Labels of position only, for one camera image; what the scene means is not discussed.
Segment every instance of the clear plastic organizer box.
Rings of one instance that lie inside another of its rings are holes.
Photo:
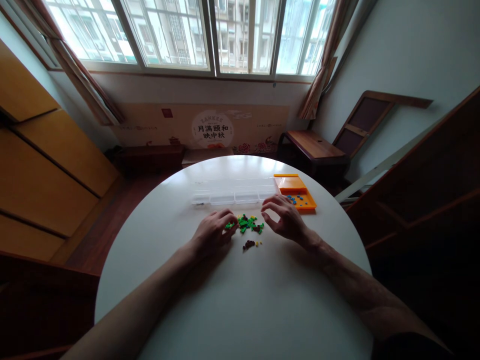
[[[253,204],[280,193],[273,177],[196,181],[192,189],[194,205]]]

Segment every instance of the hand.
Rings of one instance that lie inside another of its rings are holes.
[[[272,220],[265,210],[270,209],[280,216],[280,220]],[[261,215],[265,222],[278,235],[293,240],[305,249],[318,244],[322,241],[320,236],[305,225],[297,208],[290,202],[285,195],[274,195],[263,201]]]
[[[228,223],[234,225],[226,230]],[[205,257],[227,244],[238,227],[239,221],[231,210],[214,211],[200,222],[189,244],[197,255]]]

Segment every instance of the brown curtain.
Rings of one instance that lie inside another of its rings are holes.
[[[100,124],[111,126],[125,122],[120,111],[65,42],[45,3],[42,0],[16,0],[16,2],[45,37],[61,68]]]
[[[330,62],[332,61],[335,49],[339,43],[341,33],[345,32],[345,22],[350,21],[350,17],[346,16],[347,9],[352,5],[355,6],[356,2],[357,0],[337,0],[335,4],[333,18],[331,20],[330,29],[328,30],[328,36],[321,57],[320,68],[318,69],[318,73],[316,74],[315,79],[313,79],[310,89],[308,89],[305,100],[303,100],[303,104],[298,112],[297,116],[300,119],[315,119]]]

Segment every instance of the circular logo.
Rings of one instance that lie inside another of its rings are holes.
[[[224,113],[206,110],[199,113],[191,123],[194,141],[202,148],[225,148],[234,138],[232,122]]]

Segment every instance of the orange plastic box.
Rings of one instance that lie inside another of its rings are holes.
[[[317,207],[314,198],[298,174],[274,174],[273,176],[280,193],[285,196],[290,195],[296,201],[295,207],[298,211],[312,210]]]

